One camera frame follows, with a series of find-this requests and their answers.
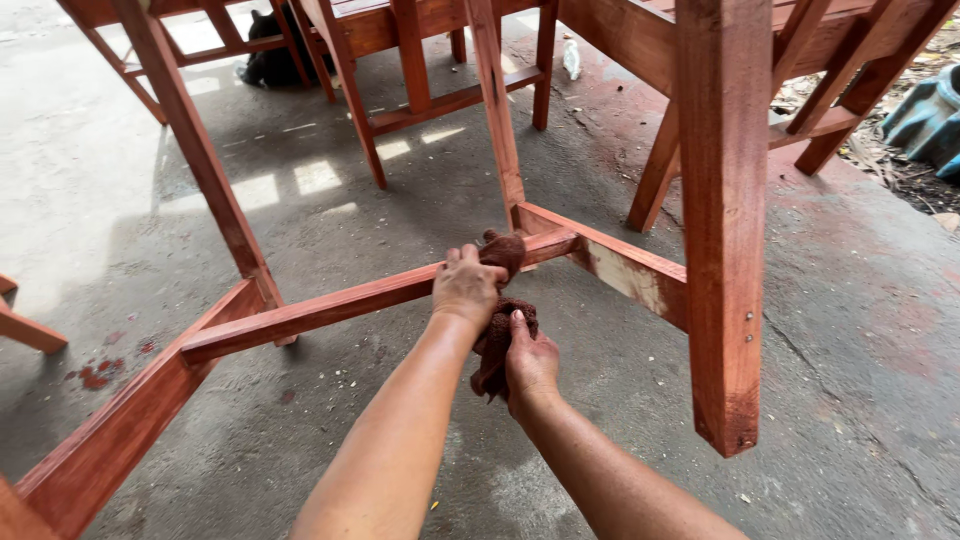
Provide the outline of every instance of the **wooden furniture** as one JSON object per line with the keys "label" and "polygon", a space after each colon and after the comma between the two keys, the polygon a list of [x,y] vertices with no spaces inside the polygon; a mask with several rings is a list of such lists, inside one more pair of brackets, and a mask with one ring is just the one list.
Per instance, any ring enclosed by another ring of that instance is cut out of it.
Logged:
{"label": "wooden furniture", "polygon": [[[426,296],[439,264],[285,306],[186,93],[159,19],[138,0],[111,1],[241,279],[21,479],[16,497],[5,496],[0,485],[4,533],[36,530],[38,537],[77,538],[221,356],[270,341],[289,342],[289,336],[299,332]],[[425,4],[446,1],[420,0],[418,11],[422,14]],[[772,95],[774,47],[767,33],[773,4],[679,0],[674,22],[633,0],[561,0],[559,13],[562,18],[565,14],[568,26],[590,37],[615,61],[647,74],[676,103],[675,137],[684,148],[684,268],[525,200],[506,99],[509,78],[499,63],[500,16],[491,0],[463,1],[507,220],[512,229],[527,234],[524,264],[567,256],[686,331],[695,429],[724,456],[753,447],[759,416],[763,193],[772,138],[766,106]],[[947,3],[934,2],[923,13],[925,29],[942,24],[949,13]],[[401,2],[395,0],[393,6],[406,16]],[[554,7],[541,7],[542,28]],[[346,65],[348,36],[329,32],[330,4],[313,0],[304,9],[334,51],[338,66]],[[421,16],[421,28],[424,20]],[[445,25],[460,21],[455,16],[442,20]],[[924,39],[915,35],[907,41],[916,49]],[[856,115],[870,106],[868,97],[888,84],[886,75],[899,69],[906,53],[914,52],[903,49],[908,45],[896,45],[900,53],[893,60],[871,62],[841,99],[842,110]],[[539,60],[549,61],[545,56]],[[406,59],[405,72],[420,70],[416,60]],[[854,91],[861,87],[871,92]],[[417,115],[412,110],[404,114]],[[789,136],[799,140],[802,133]],[[835,140],[840,132],[824,133],[819,136]]]}
{"label": "wooden furniture", "polygon": [[[16,282],[0,274],[0,294],[7,294],[14,289],[16,289]],[[14,313],[2,296],[0,296],[0,335],[29,345],[47,355],[59,351],[67,343],[66,337],[59,332]]]}
{"label": "wooden furniture", "polygon": [[[540,28],[544,31],[538,35],[536,64],[521,68],[507,75],[506,79],[506,91],[535,86],[533,124],[539,130],[546,128],[549,107],[557,3],[558,0],[496,1],[497,20],[494,26],[498,40],[500,16],[540,7]],[[375,136],[477,105],[483,100],[480,85],[439,97],[430,95],[420,41],[425,37],[450,32],[454,58],[465,61],[463,28],[467,25],[467,16],[462,0],[349,0],[332,3],[330,0],[299,0],[299,4],[316,25],[337,66],[360,145],[367,156],[373,179],[381,189],[386,188],[387,179],[373,144]],[[366,8],[344,12],[358,4]],[[348,66],[357,58],[392,47],[399,48],[409,103],[398,110],[381,112],[368,118],[352,69],[348,69]]]}
{"label": "wooden furniture", "polygon": [[[68,15],[70,15],[70,18],[73,19],[73,22],[76,23],[77,27],[80,28],[81,32],[84,33],[86,38],[89,39],[90,42],[93,43],[93,46],[100,51],[100,54],[107,59],[110,67],[112,67],[113,70],[120,75],[124,82],[127,83],[127,86],[133,90],[133,93],[136,94],[136,97],[140,98],[140,101],[143,102],[143,105],[145,105],[150,113],[153,114],[153,116],[156,118],[156,121],[160,124],[166,124],[166,116],[164,115],[160,104],[154,101],[154,98],[150,95],[150,92],[148,92],[147,89],[136,80],[137,77],[144,75],[143,68],[137,64],[127,63],[126,57],[124,59],[118,57],[97,31],[97,28],[120,22],[120,19],[109,0],[57,1],[60,2],[60,6]],[[220,36],[220,40],[224,43],[224,46],[222,47],[215,47],[213,49],[207,49],[195,53],[183,54],[173,37],[169,32],[167,32],[166,27],[161,24],[160,29],[163,32],[163,37],[170,45],[170,53],[173,55],[177,66],[186,67],[188,65],[203,63],[205,61],[214,61],[237,55],[252,54],[257,51],[266,51],[280,47],[287,47],[290,50],[290,55],[294,59],[294,64],[297,66],[297,71],[300,73],[300,79],[303,81],[303,85],[310,87],[310,80],[307,78],[306,71],[303,69],[303,62],[300,58],[300,53],[297,51],[297,45],[294,42],[293,34],[290,32],[290,27],[287,25],[286,19],[282,16],[277,18],[277,23],[279,24],[280,30],[283,33],[281,36],[263,37],[249,41],[244,40],[237,31],[233,21],[230,19],[229,13],[227,13],[227,4],[233,4],[239,1],[242,0],[228,0],[226,3],[224,3],[223,0],[156,0],[151,3],[152,12],[156,16],[160,17],[186,12],[206,12],[210,22],[213,24],[214,30],[216,30],[217,35]],[[282,1],[283,0],[270,0],[275,12],[280,13],[280,4]],[[312,43],[311,46],[322,47],[322,45],[318,45],[316,43]],[[311,57],[320,62],[319,65],[314,63],[314,66],[318,68],[317,73],[318,77],[320,78],[321,85],[323,85],[328,99],[332,102],[334,101],[333,85],[330,82],[330,76],[326,73],[326,69],[320,69],[320,67],[324,65],[321,58],[321,53],[317,54],[315,57],[311,55]]]}
{"label": "wooden furniture", "polygon": [[[810,138],[796,166],[807,175],[820,172],[957,4],[957,0],[773,0],[769,98],[787,79],[820,71],[826,75],[792,119],[770,126],[768,148]],[[615,9],[621,10],[622,18],[604,17]],[[681,54],[674,12],[674,0],[563,0],[560,10],[564,24],[671,98],[627,218],[644,232],[653,227],[667,187],[681,171],[681,114],[673,88],[679,74],[671,69],[674,55]],[[649,54],[639,58],[635,49],[624,45],[626,40],[610,40],[611,34],[625,33],[637,36]]]}

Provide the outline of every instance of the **red paint drip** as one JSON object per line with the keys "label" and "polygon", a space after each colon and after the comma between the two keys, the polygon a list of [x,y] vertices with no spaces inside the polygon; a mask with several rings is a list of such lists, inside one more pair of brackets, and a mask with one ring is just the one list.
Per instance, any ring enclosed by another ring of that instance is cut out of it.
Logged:
{"label": "red paint drip", "polygon": [[140,347],[139,353],[140,353],[141,355],[148,355],[148,354],[152,353],[155,348],[156,348],[156,342],[155,342],[154,340],[150,340],[150,341],[144,343],[144,344]]}

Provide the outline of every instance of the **cat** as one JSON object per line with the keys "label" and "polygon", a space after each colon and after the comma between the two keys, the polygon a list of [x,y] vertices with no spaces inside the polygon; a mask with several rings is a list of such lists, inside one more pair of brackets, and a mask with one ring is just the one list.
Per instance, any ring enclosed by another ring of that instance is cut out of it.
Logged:
{"label": "cat", "polygon": [[[306,50],[306,43],[297,27],[297,21],[294,19],[293,10],[289,2],[284,2],[280,11],[283,18],[290,27],[290,32],[294,36],[294,42],[297,44],[297,52],[300,53],[300,60],[303,63],[303,69],[311,81],[317,81],[317,71],[313,68],[313,62],[310,61],[310,55]],[[251,12],[253,24],[250,27],[250,39],[259,39],[261,37],[280,36],[279,22],[276,20],[276,12],[269,15],[261,14],[257,10]],[[336,67],[330,55],[324,55],[324,66],[330,74],[336,73]],[[297,65],[287,47],[279,47],[269,51],[258,51],[250,55],[247,59],[247,65],[238,65],[236,74],[241,81],[252,86],[292,86],[301,83],[300,73],[297,71]]]}

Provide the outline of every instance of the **cloth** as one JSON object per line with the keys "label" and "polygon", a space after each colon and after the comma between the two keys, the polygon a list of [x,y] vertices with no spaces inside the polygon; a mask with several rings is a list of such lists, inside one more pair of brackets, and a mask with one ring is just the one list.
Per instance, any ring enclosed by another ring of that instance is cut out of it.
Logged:
{"label": "cloth", "polygon": [[[480,248],[480,263],[506,268],[509,282],[523,264],[527,254],[526,244],[515,233],[500,235],[493,229],[484,231],[483,238],[486,245]],[[487,329],[473,345],[473,351],[480,355],[480,368],[470,376],[470,387],[478,396],[488,394],[490,399],[487,403],[492,402],[496,396],[502,396],[504,400],[510,397],[506,362],[512,341],[510,314],[516,309],[523,312],[527,320],[527,330],[531,337],[536,338],[539,329],[537,309],[516,298],[500,297]]]}

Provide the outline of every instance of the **gray concrete ground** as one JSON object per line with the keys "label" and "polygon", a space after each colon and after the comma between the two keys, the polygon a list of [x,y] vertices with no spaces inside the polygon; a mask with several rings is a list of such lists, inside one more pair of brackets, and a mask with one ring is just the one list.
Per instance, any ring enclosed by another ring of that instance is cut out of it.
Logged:
{"label": "gray concrete ground", "polygon": [[[49,357],[0,341],[0,470],[16,480],[237,273],[176,141],[59,8],[0,11],[0,271],[20,280],[18,312],[71,339]],[[535,21],[505,20],[518,64],[532,58]],[[473,84],[443,38],[424,47],[435,95]],[[683,261],[677,186],[652,233],[622,223],[663,99],[581,49],[580,81],[556,72],[547,131],[530,127],[531,91],[513,94],[528,199]],[[482,108],[378,139],[381,191],[342,97],[238,86],[222,63],[183,76],[288,302],[433,262],[504,225]],[[368,110],[406,101],[396,52],[361,59],[357,76]],[[799,152],[770,158],[760,442],[743,455],[722,459],[694,433],[681,332],[565,260],[520,275],[510,294],[536,304],[560,344],[563,394],[752,538],[955,538],[957,239],[838,160],[805,177],[790,165]],[[428,313],[422,299],[230,356],[84,538],[283,538]],[[71,375],[117,358],[100,389]],[[590,537],[506,407],[470,393],[476,362],[421,537]]]}

